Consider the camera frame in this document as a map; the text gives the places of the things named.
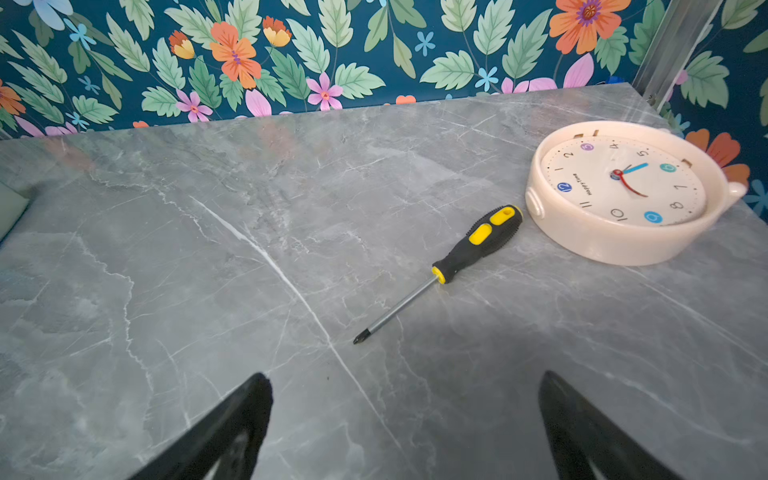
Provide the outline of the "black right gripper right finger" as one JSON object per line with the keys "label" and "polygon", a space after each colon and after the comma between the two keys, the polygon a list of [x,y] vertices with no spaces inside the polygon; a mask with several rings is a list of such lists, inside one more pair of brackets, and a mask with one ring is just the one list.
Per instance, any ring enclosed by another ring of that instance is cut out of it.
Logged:
{"label": "black right gripper right finger", "polygon": [[560,479],[678,479],[608,416],[553,371],[538,405]]}

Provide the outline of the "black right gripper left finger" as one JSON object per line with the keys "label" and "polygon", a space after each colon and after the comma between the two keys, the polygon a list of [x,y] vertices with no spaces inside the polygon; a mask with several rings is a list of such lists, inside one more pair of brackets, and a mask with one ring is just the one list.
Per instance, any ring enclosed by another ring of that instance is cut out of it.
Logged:
{"label": "black right gripper left finger", "polygon": [[249,479],[273,406],[270,380],[256,373],[237,387],[134,479]]}

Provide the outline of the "black yellow screwdriver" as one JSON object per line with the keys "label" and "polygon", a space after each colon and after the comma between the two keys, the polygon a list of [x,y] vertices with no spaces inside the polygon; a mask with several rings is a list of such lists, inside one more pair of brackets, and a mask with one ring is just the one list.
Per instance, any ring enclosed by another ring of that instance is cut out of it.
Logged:
{"label": "black yellow screwdriver", "polygon": [[472,225],[444,258],[432,264],[430,279],[406,295],[368,328],[358,333],[353,339],[353,344],[357,345],[367,340],[433,284],[445,285],[452,282],[460,271],[500,250],[516,235],[523,220],[521,209],[514,205],[503,205],[486,213]]}

